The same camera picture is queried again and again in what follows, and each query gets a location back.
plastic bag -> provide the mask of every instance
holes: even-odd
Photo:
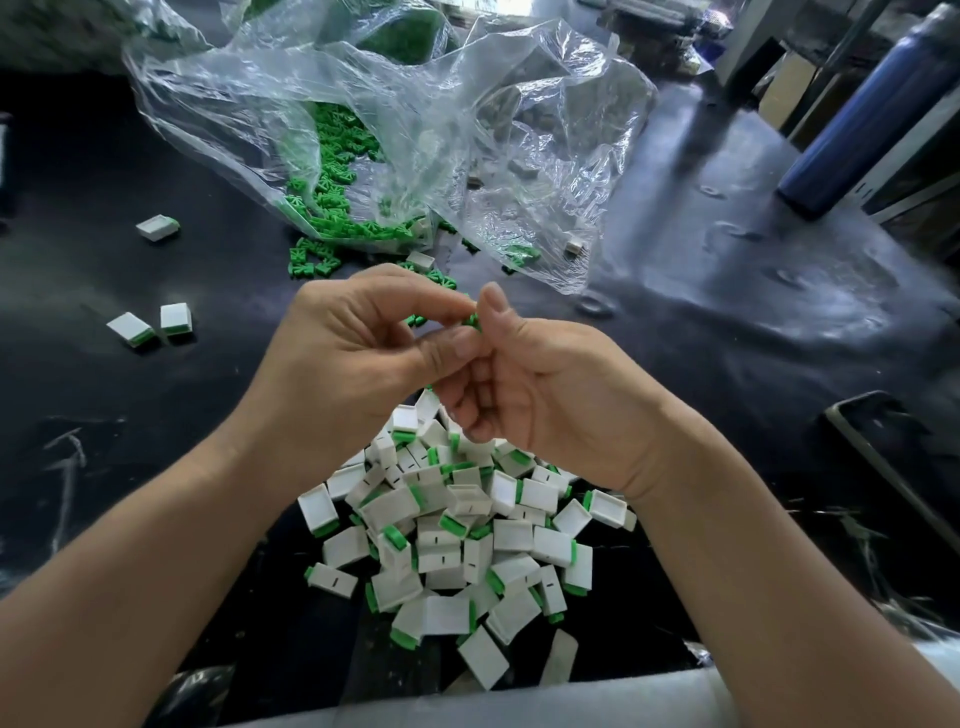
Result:
[[[315,104],[343,105],[384,159],[362,191],[350,190],[365,202],[351,200],[351,214],[362,207],[397,226],[432,209],[504,264],[564,293],[583,289],[605,203],[655,103],[639,70],[561,20],[502,32],[478,20],[450,50],[449,24],[429,20],[436,11],[420,0],[222,9],[235,29],[223,48],[150,38],[128,46],[141,111],[165,138],[316,236],[286,196],[290,180],[312,188],[323,173]],[[431,40],[397,51],[384,29],[411,17]],[[430,58],[397,62],[357,44]],[[468,189],[471,176],[481,186]],[[564,253],[571,241],[581,255]]]

blue water bottle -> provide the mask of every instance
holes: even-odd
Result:
[[[894,46],[780,180],[807,220],[840,202],[960,81],[960,10],[941,3]]]

green component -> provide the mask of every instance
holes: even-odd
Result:
[[[388,525],[386,528],[384,528],[383,535],[397,551],[402,551],[404,548],[410,545],[407,543],[407,540],[403,534],[400,533],[400,529],[395,525]]]
[[[467,536],[467,527],[460,522],[454,521],[446,513],[440,516],[440,523],[438,523],[438,526],[444,531],[449,531],[458,539],[462,539]]]
[[[534,601],[537,602],[537,606],[543,609],[543,597],[540,596],[540,592],[538,592],[534,587],[530,587],[530,596],[532,596]]]
[[[487,571],[487,575],[484,577],[487,579],[487,583],[490,585],[490,588],[493,589],[493,593],[503,596],[504,590],[506,587],[503,585],[503,581],[497,576],[493,569]]]
[[[398,629],[390,630],[390,639],[403,647],[403,649],[409,649],[411,652],[420,646],[414,638],[406,632],[400,632]]]
[[[482,526],[478,528],[474,528],[472,531],[470,531],[467,538],[472,539],[473,541],[480,541],[480,539],[486,536],[489,536],[492,533],[493,533],[493,524],[484,523]]]
[[[520,465],[529,465],[533,460],[533,458],[530,457],[530,455],[528,455],[526,452],[522,452],[518,449],[511,450],[510,456],[514,458],[514,460]]]
[[[328,523],[327,525],[322,525],[320,528],[316,528],[316,529],[314,529],[313,531],[311,531],[310,533],[313,534],[313,537],[314,537],[315,539],[321,539],[321,538],[323,538],[324,536],[329,536],[331,533],[333,533],[333,532],[334,532],[335,530],[337,530],[339,527],[340,527],[340,521],[331,521],[331,522]]]

finger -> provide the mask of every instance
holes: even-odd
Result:
[[[404,394],[425,387],[465,367],[480,352],[482,335],[473,327],[433,331],[388,355],[391,376]]]

green plastic part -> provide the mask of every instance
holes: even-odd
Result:
[[[390,630],[390,639],[399,644],[403,649],[409,649],[411,652],[420,646],[414,638],[406,632],[400,632],[398,629]]]
[[[367,606],[370,607],[371,614],[377,614],[380,611],[380,608],[376,604],[376,594],[373,593],[373,583],[368,581],[367,585],[363,588],[363,591],[367,596]]]
[[[446,513],[440,516],[440,522],[438,523],[438,526],[444,531],[449,531],[458,539],[462,539],[467,536],[467,527],[460,522],[454,521]]]
[[[327,525],[322,525],[320,528],[315,528],[314,530],[310,531],[310,533],[313,534],[313,537],[314,537],[315,539],[321,539],[321,538],[323,538],[324,536],[330,535],[330,534],[333,533],[335,530],[337,530],[339,527],[340,527],[340,521],[339,521],[339,520],[338,520],[338,521],[331,521],[331,522],[328,523]]]
[[[490,585],[490,588],[493,589],[493,593],[503,596],[506,587],[503,584],[503,580],[493,571],[493,569],[487,570],[487,575],[484,577],[487,580],[487,583]]]
[[[402,551],[410,545],[407,543],[406,537],[400,533],[400,529],[395,525],[388,525],[384,528],[383,535],[397,551]]]

